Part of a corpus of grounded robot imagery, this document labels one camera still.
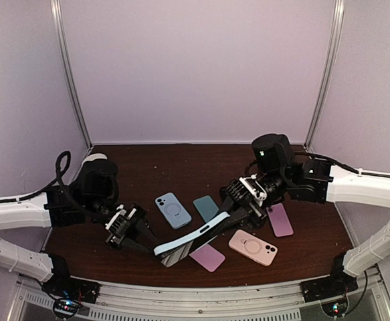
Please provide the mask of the blue-cased phone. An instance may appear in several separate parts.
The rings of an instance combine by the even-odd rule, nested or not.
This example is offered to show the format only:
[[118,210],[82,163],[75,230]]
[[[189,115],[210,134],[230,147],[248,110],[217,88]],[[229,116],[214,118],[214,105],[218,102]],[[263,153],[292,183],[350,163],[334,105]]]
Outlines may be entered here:
[[180,229],[192,221],[192,216],[174,193],[165,193],[157,197],[155,205],[173,229]]
[[185,236],[182,236],[174,241],[170,241],[161,245],[158,245],[154,248],[153,252],[158,257],[168,251],[177,249],[178,247],[185,245],[186,243],[189,243],[190,241],[193,241],[197,239],[198,237],[201,237],[202,235],[205,235],[209,230],[213,229],[214,227],[218,226],[222,221],[229,218],[230,214],[228,212],[222,212],[219,215],[215,216],[212,220],[207,222],[206,224],[202,225],[200,228],[198,228],[195,231],[190,232],[189,234],[186,234]]

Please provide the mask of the dark green phone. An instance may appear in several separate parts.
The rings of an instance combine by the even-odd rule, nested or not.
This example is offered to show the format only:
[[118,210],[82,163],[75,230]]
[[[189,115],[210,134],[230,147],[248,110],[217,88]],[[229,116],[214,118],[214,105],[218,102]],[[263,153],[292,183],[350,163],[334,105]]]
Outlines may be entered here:
[[209,195],[195,199],[193,205],[206,223],[211,221],[219,211],[219,207]]

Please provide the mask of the pink phone case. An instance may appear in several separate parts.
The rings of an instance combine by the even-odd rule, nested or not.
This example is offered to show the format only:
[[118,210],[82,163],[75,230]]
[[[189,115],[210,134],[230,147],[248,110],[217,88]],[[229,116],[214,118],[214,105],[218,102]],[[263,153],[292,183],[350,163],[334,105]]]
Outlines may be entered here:
[[246,258],[269,266],[278,254],[278,248],[255,235],[238,229],[228,242],[228,246]]

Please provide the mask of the purple phone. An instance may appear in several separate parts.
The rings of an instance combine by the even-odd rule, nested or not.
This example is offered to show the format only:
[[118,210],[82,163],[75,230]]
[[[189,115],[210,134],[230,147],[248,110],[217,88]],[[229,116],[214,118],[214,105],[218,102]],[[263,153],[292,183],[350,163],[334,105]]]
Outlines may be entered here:
[[283,204],[280,203],[268,207],[268,217],[276,237],[288,237],[294,234],[294,230]]

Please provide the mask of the pink magenta phone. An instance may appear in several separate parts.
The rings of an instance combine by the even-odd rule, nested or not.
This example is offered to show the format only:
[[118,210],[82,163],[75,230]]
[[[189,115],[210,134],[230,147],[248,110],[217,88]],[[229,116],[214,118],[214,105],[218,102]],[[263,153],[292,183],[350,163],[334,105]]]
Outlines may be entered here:
[[214,272],[225,261],[225,256],[209,244],[190,253],[189,257],[208,272]]

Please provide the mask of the black phone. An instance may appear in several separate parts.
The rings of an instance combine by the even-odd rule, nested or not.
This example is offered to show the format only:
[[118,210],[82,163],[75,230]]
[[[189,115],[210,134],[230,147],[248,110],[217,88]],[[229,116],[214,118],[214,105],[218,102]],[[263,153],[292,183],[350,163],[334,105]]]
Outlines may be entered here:
[[182,245],[177,249],[168,251],[158,257],[155,257],[160,259],[161,263],[166,268],[169,268],[181,261],[182,259],[186,258],[190,253],[208,244],[215,238],[216,236],[211,236],[206,233],[205,235],[202,235],[201,237],[198,237],[197,239],[190,241],[189,243],[186,243],[185,245]]

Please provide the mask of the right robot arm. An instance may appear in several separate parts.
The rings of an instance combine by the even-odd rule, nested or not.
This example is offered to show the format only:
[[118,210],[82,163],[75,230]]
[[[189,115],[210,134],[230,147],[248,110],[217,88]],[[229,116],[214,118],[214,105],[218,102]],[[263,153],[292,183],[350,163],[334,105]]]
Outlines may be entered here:
[[[358,203],[390,209],[390,173],[364,171],[327,156],[307,153],[307,160],[296,162],[296,152],[284,134],[265,134],[252,142],[257,173],[240,177],[221,188],[229,203],[227,226],[249,221],[259,226],[266,208],[279,203],[284,195],[312,203]],[[334,260],[331,275],[323,288],[339,294],[367,268],[390,255],[390,220],[361,245]]]

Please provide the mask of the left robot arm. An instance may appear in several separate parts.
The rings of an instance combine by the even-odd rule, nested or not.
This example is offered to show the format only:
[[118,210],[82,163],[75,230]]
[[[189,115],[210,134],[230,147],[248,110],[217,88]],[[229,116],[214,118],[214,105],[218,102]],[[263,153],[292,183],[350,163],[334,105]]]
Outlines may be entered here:
[[[118,167],[105,154],[86,157],[77,178],[69,185],[64,184],[63,173],[57,163],[57,177],[42,190],[0,198],[0,230],[68,227],[91,220],[107,230],[106,242],[113,249],[129,247],[149,253],[158,245],[146,211],[137,204],[129,209],[118,204]],[[60,255],[36,253],[0,241],[0,267],[51,286],[63,297],[77,290],[67,262]]]

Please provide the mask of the small white cup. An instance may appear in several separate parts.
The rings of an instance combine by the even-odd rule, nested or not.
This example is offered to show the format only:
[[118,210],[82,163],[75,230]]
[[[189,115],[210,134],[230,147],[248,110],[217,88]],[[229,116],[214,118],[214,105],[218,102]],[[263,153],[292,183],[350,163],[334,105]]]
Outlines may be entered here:
[[95,160],[101,160],[101,159],[107,160],[108,157],[105,154],[103,154],[103,153],[94,153],[94,154],[90,154],[89,156],[87,156],[83,160],[83,163],[90,162],[90,161],[95,161]]

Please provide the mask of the aluminium front rail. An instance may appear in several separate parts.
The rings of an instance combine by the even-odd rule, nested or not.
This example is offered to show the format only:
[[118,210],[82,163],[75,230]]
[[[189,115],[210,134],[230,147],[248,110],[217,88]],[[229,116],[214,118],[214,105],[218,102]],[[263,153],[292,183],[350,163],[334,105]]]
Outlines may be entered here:
[[[223,288],[164,288],[110,282],[99,283],[93,304],[69,320],[390,320],[390,297],[377,268],[370,268],[368,285],[359,305],[342,318],[325,313],[332,301],[348,299],[349,310],[365,288],[346,295],[307,302],[301,281]],[[4,320],[60,320],[52,312],[53,300],[38,284],[18,277],[11,307]]]

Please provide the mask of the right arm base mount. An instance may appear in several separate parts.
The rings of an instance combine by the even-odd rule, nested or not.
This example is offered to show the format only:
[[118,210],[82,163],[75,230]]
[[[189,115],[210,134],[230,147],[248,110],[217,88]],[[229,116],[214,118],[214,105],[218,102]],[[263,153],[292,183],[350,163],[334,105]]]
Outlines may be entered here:
[[357,278],[343,272],[343,257],[342,253],[334,258],[329,276],[300,283],[304,301],[321,301],[322,311],[334,319],[351,311],[348,294],[359,288]]

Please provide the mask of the right corner aluminium post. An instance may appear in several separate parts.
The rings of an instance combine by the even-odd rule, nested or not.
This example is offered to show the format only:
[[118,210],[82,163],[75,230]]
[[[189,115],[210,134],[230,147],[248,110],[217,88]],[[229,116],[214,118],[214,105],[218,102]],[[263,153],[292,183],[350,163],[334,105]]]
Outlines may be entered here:
[[328,41],[328,49],[326,52],[326,59],[324,63],[323,73],[320,81],[320,87],[314,106],[314,112],[310,121],[310,126],[304,141],[304,148],[308,151],[312,150],[314,136],[318,128],[320,117],[325,106],[328,89],[332,79],[332,71],[338,55],[340,40],[343,30],[343,23],[345,19],[346,1],[336,0],[334,2],[334,11],[332,16],[332,23],[330,28],[330,36]]

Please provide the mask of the corner aluminium post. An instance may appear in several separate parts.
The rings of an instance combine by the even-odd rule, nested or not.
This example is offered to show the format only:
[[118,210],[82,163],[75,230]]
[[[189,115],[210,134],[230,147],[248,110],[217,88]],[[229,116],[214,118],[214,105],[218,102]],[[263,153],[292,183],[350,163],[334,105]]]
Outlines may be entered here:
[[50,5],[51,5],[51,10],[52,10],[52,18],[53,18],[54,26],[56,29],[58,45],[59,45],[59,49],[60,49],[62,65],[64,68],[64,77],[65,77],[65,81],[66,81],[66,86],[68,88],[68,93],[70,96],[72,109],[73,109],[75,117],[76,117],[76,122],[78,124],[78,128],[82,134],[84,144],[85,144],[87,149],[91,149],[93,147],[93,144],[92,144],[92,141],[90,139],[90,135],[88,133],[86,121],[85,121],[85,118],[84,118],[84,115],[82,112],[82,108],[80,105],[80,99],[79,99],[77,88],[76,88],[74,74],[72,71],[70,55],[69,55],[69,51],[68,51],[68,45],[67,45],[65,29],[64,29],[64,20],[62,17],[61,1],[51,0]]
[[343,23],[345,19],[346,1],[336,0],[334,2],[334,11],[332,16],[332,23],[330,28],[330,36],[328,41],[328,49],[326,52],[326,59],[324,63],[323,73],[320,81],[320,87],[314,106],[314,112],[310,121],[310,126],[304,141],[304,148],[308,151],[312,150],[314,136],[318,128],[320,117],[325,106],[328,89],[332,79],[332,71],[338,55],[340,40],[343,30]]

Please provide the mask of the left corner aluminium post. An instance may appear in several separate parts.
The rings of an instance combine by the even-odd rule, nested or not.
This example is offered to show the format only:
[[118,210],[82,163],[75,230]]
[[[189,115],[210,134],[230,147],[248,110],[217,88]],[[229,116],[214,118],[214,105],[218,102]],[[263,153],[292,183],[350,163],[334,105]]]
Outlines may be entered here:
[[75,117],[76,117],[76,122],[78,124],[78,128],[82,134],[84,144],[85,144],[87,149],[91,149],[93,147],[93,144],[92,144],[92,141],[90,139],[90,135],[88,133],[86,121],[85,121],[85,118],[84,118],[84,115],[82,112],[82,108],[80,105],[80,99],[79,99],[77,88],[76,88],[74,74],[72,71],[70,55],[69,55],[69,51],[68,51],[68,45],[67,45],[65,29],[64,29],[64,20],[62,17],[61,1],[51,0],[50,5],[51,5],[51,10],[52,10],[52,18],[53,18],[54,26],[56,29],[58,45],[59,45],[59,49],[60,49],[62,65],[64,68],[64,77],[65,77],[65,81],[66,81],[66,86],[68,88],[68,93],[70,96],[72,109],[73,109]]

